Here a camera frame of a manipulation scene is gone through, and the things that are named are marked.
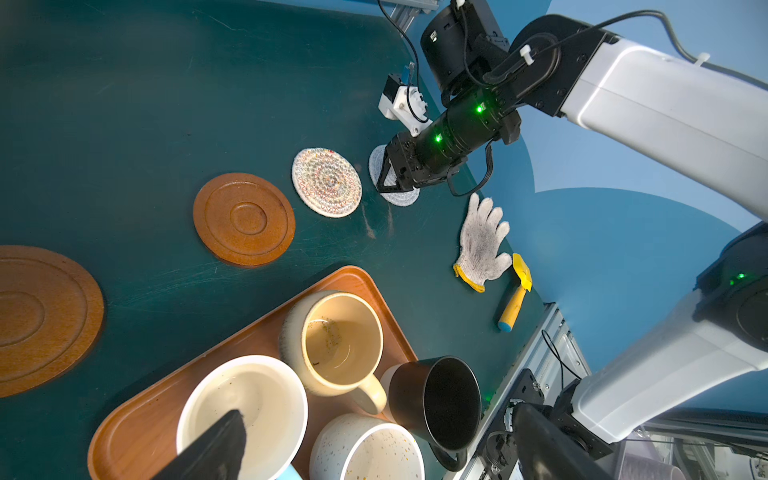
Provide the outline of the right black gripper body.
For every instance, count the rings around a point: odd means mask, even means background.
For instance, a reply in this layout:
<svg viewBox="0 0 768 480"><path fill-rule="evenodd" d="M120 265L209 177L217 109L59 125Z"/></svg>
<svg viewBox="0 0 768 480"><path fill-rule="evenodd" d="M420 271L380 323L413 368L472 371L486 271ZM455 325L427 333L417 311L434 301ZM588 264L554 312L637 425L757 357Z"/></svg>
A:
<svg viewBox="0 0 768 480"><path fill-rule="evenodd" d="M436 121L417 137L399 133L386 145L386 152L401 189L434 186L446 182L483 148L486 173L476 185L482 188L493 169L492 143L510 145L520 138L522 119L515 107L504 112L487 89L473 89L454 98Z"/></svg>

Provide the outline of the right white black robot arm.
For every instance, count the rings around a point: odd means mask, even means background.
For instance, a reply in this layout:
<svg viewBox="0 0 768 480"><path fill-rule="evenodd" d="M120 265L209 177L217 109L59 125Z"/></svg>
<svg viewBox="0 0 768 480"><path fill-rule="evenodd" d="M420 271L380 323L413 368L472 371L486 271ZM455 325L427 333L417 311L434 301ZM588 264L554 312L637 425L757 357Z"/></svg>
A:
<svg viewBox="0 0 768 480"><path fill-rule="evenodd" d="M418 80L391 76L381 113L404 131L369 167L382 195L450 183L469 155L520 135L520 107L611 138L724 195L758 223L698 275L667 319L553 406L506 415L527 478L598 478L598 460L646 421L767 366L765 83L678 48L624 39L561 15L505 38L484 1L453 1L413 50L441 91L430 120Z"/></svg>

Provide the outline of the grey woven coaster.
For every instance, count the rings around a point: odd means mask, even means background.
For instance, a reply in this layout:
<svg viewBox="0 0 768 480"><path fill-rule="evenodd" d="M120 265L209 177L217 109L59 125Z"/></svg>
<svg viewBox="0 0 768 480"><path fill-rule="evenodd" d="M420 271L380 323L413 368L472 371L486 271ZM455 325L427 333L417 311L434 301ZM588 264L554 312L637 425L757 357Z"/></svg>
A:
<svg viewBox="0 0 768 480"><path fill-rule="evenodd" d="M377 185L377 182L381 176L382 165L384 163L385 148L385 145L379 145L371 152L369 156L368 170L371 182L374 186ZM394 186L395 181L396 176L394 175L394 172L389 170L385 179L385 185ZM381 196L392 205L398 207L407 207L416 202L416 200L419 198L419 194L420 190L418 188L414 188L413 190L407 192L382 193Z"/></svg>

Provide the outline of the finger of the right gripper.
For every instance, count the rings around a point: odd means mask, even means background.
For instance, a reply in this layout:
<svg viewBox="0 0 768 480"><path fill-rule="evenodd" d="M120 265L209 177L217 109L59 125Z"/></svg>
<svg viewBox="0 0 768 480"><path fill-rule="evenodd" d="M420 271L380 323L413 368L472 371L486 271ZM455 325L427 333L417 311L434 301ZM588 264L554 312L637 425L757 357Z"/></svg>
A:
<svg viewBox="0 0 768 480"><path fill-rule="evenodd" d="M389 159L386 150L377 149L375 158L379 160L378 177L376 181L377 191L382 194L400 193L401 187L398 181L398 177L393 170L391 160ZM394 175L394 179L392 181L387 180L390 173Z"/></svg>

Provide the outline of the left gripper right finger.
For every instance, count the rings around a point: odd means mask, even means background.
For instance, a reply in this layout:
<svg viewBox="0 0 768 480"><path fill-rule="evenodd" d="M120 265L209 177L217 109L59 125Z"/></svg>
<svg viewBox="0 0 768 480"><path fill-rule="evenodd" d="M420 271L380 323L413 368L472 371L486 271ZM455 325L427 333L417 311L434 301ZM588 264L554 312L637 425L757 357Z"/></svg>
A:
<svg viewBox="0 0 768 480"><path fill-rule="evenodd" d="M611 479L585 451L533 405L517 404L513 437L522 477L529 479Z"/></svg>

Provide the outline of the light blue mug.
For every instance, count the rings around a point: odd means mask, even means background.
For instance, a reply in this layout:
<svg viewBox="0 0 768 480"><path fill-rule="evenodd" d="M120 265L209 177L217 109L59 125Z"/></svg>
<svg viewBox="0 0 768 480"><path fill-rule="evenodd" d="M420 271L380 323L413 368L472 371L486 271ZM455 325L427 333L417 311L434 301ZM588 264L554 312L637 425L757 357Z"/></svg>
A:
<svg viewBox="0 0 768 480"><path fill-rule="evenodd" d="M176 430L182 452L226 413L243 417L246 443L241 479L297 479L292 466L308 423L302 382L282 361L266 355L230 360L195 387Z"/></svg>

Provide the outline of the dark wooden coaster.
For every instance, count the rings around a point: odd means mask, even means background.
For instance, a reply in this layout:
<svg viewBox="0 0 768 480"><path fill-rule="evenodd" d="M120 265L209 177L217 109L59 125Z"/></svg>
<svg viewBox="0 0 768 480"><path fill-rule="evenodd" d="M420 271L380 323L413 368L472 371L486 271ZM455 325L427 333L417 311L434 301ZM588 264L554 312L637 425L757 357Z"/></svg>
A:
<svg viewBox="0 0 768 480"><path fill-rule="evenodd" d="M247 173L208 181L193 204L195 230L219 260L257 268L277 260L296 233L293 208L270 182Z"/></svg>
<svg viewBox="0 0 768 480"><path fill-rule="evenodd" d="M33 246L1 247L1 396L71 370L102 330L105 305L77 262Z"/></svg>

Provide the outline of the multicolour woven coaster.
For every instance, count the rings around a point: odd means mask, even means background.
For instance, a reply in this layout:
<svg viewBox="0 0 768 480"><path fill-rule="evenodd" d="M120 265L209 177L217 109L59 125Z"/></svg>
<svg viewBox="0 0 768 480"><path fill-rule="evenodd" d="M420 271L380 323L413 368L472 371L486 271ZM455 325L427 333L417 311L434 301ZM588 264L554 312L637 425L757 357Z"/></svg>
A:
<svg viewBox="0 0 768 480"><path fill-rule="evenodd" d="M362 199L356 169L339 153L326 148L301 150L293 160L291 177L300 199L328 218L352 214Z"/></svg>

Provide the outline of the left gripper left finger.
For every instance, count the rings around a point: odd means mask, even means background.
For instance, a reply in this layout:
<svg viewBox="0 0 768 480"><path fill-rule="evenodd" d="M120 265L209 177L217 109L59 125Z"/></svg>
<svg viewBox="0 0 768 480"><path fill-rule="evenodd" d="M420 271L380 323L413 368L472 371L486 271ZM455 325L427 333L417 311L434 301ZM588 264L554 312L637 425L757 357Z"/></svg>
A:
<svg viewBox="0 0 768 480"><path fill-rule="evenodd" d="M161 479L237 479L247 434L239 410L230 410L159 471Z"/></svg>

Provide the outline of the beige ceramic mug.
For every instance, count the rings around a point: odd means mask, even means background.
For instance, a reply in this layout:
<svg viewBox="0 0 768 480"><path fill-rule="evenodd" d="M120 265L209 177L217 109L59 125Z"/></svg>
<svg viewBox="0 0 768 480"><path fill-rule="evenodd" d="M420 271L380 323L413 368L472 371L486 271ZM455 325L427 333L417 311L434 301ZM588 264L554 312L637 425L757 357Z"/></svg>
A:
<svg viewBox="0 0 768 480"><path fill-rule="evenodd" d="M382 413L385 389L375 376L383 355L383 329L372 306L342 291L300 299L279 336L280 359L316 396L350 394L371 415Z"/></svg>

